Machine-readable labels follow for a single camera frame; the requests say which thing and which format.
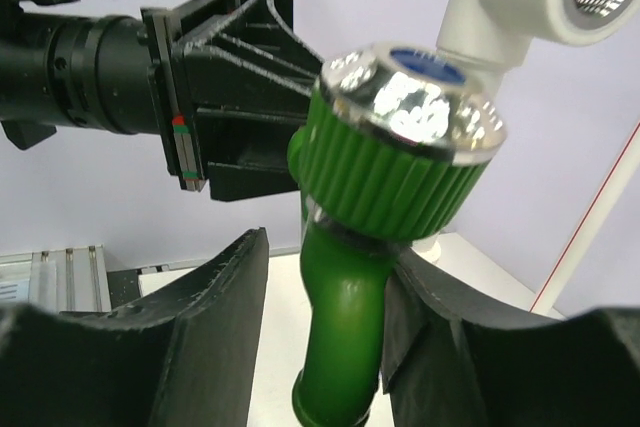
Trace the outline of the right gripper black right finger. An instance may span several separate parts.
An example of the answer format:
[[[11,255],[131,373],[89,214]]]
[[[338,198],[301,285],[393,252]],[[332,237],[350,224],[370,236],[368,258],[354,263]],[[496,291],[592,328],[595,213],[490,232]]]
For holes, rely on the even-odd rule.
[[[385,290],[382,387],[398,426],[635,426],[639,312],[556,320],[404,251]]]

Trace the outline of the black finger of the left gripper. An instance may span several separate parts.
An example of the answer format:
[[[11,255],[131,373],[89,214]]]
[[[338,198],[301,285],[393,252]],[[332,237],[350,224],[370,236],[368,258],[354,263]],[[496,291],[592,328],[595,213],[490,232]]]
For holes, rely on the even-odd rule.
[[[306,106],[199,106],[196,154],[210,198],[234,202],[296,191],[287,150],[307,116]]]

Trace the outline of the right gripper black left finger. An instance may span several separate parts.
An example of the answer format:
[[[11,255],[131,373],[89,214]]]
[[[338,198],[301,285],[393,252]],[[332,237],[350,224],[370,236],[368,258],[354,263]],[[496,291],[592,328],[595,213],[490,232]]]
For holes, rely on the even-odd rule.
[[[108,313],[1,311],[5,426],[243,426],[269,242],[250,229],[216,257]]]

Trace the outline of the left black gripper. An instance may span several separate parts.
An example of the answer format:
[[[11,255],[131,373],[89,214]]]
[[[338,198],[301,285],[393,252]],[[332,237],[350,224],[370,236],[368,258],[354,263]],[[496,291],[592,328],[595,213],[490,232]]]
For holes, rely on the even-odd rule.
[[[196,154],[201,105],[295,107],[322,58],[293,31],[294,0],[192,0],[56,22],[49,124],[160,138],[183,190],[209,191]]]

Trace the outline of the green water faucet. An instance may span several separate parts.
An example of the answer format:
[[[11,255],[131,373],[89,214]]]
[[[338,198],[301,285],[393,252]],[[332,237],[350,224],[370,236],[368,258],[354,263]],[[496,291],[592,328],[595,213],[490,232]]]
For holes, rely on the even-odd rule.
[[[460,60],[375,42],[323,62],[288,152],[311,306],[292,388],[300,424],[367,422],[399,255],[452,220],[506,136],[491,93]]]

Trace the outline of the white pipe assembly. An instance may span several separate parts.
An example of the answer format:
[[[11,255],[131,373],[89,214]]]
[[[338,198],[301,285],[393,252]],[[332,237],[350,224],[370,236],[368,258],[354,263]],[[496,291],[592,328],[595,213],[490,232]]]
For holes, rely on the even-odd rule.
[[[639,0],[449,0],[438,54],[475,76],[491,97],[535,40],[582,48],[616,34]]]

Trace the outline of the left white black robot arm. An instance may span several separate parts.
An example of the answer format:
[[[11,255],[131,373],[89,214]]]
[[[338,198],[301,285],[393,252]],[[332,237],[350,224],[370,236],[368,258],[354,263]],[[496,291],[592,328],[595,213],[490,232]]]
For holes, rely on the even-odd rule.
[[[54,15],[78,0],[1,0],[1,128],[29,149],[61,127],[160,138],[186,191],[297,189],[288,150],[321,57],[294,0],[189,0],[139,17]]]

